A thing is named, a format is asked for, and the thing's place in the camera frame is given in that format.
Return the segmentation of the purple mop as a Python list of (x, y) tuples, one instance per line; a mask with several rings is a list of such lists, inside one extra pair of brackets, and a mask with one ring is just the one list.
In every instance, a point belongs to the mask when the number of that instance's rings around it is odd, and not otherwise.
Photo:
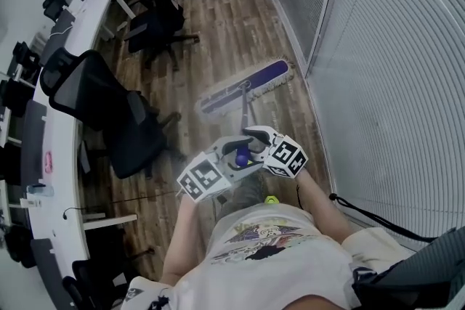
[[(206, 121), (213, 121), (234, 110), (241, 109), (241, 136), (245, 136), (242, 129), (259, 126), (251, 103), (273, 89), (288, 83), (293, 77), (294, 70), (286, 60), (268, 62), (256, 70), (244, 71), (243, 75), (226, 82), (224, 86), (206, 92), (198, 100), (195, 109)], [(261, 142), (264, 148), (270, 148), (273, 143), (273, 140), (256, 140)], [(246, 166), (248, 160), (254, 162), (251, 159), (251, 150), (254, 149), (251, 149), (248, 144), (248, 147), (234, 151), (234, 166)]]

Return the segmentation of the clear water bottle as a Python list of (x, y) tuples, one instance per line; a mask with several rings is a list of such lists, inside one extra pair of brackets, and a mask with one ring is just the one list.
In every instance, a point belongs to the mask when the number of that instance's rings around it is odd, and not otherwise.
[(45, 184), (32, 184), (28, 185), (27, 193), (30, 195), (42, 196), (42, 197), (53, 197), (54, 196), (54, 189), (52, 186), (48, 186)]

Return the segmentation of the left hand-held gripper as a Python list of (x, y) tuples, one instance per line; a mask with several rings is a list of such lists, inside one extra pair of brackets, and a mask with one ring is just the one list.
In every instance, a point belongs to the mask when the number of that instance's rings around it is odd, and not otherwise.
[(224, 156), (253, 141), (251, 136), (223, 136), (205, 152), (200, 152), (185, 167), (177, 178), (177, 183), (193, 202), (212, 199), (233, 186), (231, 181), (239, 181), (263, 168), (263, 162), (252, 162), (246, 166), (227, 164), (227, 177), (222, 165)]

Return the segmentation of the black mesh office chair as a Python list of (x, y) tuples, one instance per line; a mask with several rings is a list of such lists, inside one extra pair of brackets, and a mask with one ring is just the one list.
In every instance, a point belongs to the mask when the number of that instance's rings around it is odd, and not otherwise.
[(126, 89), (95, 50), (76, 56), (58, 48), (45, 64), (40, 84), (52, 108), (102, 133), (104, 153), (119, 179), (140, 171), (151, 176), (152, 164), (165, 150), (181, 154), (169, 146), (163, 131), (181, 114), (159, 120), (158, 109), (140, 91)]

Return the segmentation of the grey trousers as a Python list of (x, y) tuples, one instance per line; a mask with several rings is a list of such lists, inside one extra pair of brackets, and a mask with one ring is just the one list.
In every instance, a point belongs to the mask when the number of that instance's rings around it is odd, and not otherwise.
[(260, 175), (250, 175), (242, 179), (239, 186), (233, 190), (232, 197), (222, 206), (217, 220), (236, 211), (262, 204), (265, 201), (267, 188)]

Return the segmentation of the white printed t-shirt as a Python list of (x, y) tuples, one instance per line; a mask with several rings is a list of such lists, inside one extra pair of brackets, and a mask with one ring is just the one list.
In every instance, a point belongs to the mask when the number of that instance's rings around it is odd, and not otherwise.
[(381, 273), (407, 257), (381, 228), (339, 243), (301, 209), (260, 204), (219, 220), (206, 257), (177, 284), (134, 278), (121, 310), (151, 310), (159, 298), (161, 310), (282, 310), (306, 295), (351, 310), (356, 268)]

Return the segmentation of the white curved desk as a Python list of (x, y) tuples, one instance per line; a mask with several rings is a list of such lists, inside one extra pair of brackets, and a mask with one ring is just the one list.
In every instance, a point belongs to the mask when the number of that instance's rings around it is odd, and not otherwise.
[[(44, 0), (0, 0), (0, 69), (9, 66), (18, 41), (32, 41), (37, 33), (49, 32), (52, 24), (43, 14)], [(91, 49), (105, 23), (112, 0), (72, 0), (75, 20), (65, 42), (74, 55)], [(54, 193), (29, 210), (33, 236), (52, 244), (62, 276), (73, 273), (74, 261), (86, 260), (84, 223), (78, 191), (79, 123), (65, 113), (48, 108), (45, 118), (44, 151), (52, 156), (52, 171), (46, 183)]]

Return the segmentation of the person's left forearm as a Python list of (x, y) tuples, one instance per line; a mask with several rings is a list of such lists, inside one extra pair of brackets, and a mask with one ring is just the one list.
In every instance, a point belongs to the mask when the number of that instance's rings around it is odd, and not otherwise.
[(198, 206), (189, 196), (183, 195), (174, 233), (164, 259), (161, 283), (175, 286), (198, 265), (200, 238)]

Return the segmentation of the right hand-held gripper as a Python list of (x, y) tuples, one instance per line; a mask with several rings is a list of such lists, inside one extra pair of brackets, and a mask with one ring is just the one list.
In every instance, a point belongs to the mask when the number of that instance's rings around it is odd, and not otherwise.
[(290, 136), (282, 136), (271, 126), (249, 126), (242, 129), (245, 136), (258, 140), (273, 140), (270, 148), (262, 151), (251, 150), (254, 162), (264, 162), (264, 169), (271, 174), (286, 178), (295, 178), (308, 161), (302, 147)]

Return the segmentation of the person's right forearm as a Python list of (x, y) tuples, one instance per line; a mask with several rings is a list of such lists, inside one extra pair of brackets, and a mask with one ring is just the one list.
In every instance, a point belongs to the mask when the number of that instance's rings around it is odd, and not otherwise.
[(354, 230), (343, 213), (330, 201), (306, 168), (296, 176), (302, 207), (310, 213), (318, 230), (342, 244)]

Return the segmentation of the black bag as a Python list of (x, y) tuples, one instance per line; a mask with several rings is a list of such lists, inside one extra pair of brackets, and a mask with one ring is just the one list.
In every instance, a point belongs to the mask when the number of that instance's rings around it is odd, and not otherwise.
[(384, 272), (357, 268), (353, 278), (358, 310), (445, 308), (465, 288), (465, 227), (435, 238)]

